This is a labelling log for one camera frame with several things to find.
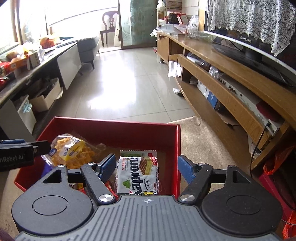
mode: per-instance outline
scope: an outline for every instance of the sliding door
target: sliding door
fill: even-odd
[[[122,49],[154,47],[150,36],[157,26],[156,0],[119,0]]]

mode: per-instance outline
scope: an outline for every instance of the beige carpet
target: beige carpet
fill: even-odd
[[[200,118],[191,117],[172,122],[181,126],[181,154],[187,156],[194,163],[206,162],[216,169],[225,169],[228,165],[236,165],[228,151],[225,149],[216,134]],[[13,181],[18,170],[0,173],[1,186],[0,197],[0,227],[7,231],[12,237],[18,234],[16,226],[11,217],[11,207],[15,199],[22,194]],[[181,191],[186,188],[187,183],[181,179]],[[221,188],[223,185],[215,184],[213,189]]]

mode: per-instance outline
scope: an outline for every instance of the flat screen tv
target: flat screen tv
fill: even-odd
[[[217,27],[209,31],[207,11],[204,12],[204,16],[204,31],[217,36],[213,43],[214,48],[218,52],[248,66],[279,84],[290,87],[296,86],[295,32],[290,44],[275,57],[271,53],[270,44],[263,43],[259,38],[255,39],[252,35]]]

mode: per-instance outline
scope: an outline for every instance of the dark countertop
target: dark countertop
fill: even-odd
[[[37,72],[39,71],[44,65],[49,63],[51,60],[57,58],[62,53],[73,47],[76,43],[68,44],[57,48],[49,53],[44,55],[44,60],[41,61],[40,65],[31,69],[29,71],[21,72],[20,74],[16,74],[15,79],[10,81],[5,88],[0,91],[0,108],[2,105],[14,94],[16,93],[23,85],[27,83],[27,81]]]

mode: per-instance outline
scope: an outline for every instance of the metal screw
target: metal screw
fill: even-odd
[[[110,195],[110,194],[103,194],[103,195],[99,196],[99,200],[101,202],[109,202],[109,201],[112,201],[113,198],[114,197],[112,195]]]
[[[180,197],[180,199],[183,201],[183,202],[192,202],[195,197],[191,194],[184,194]]]

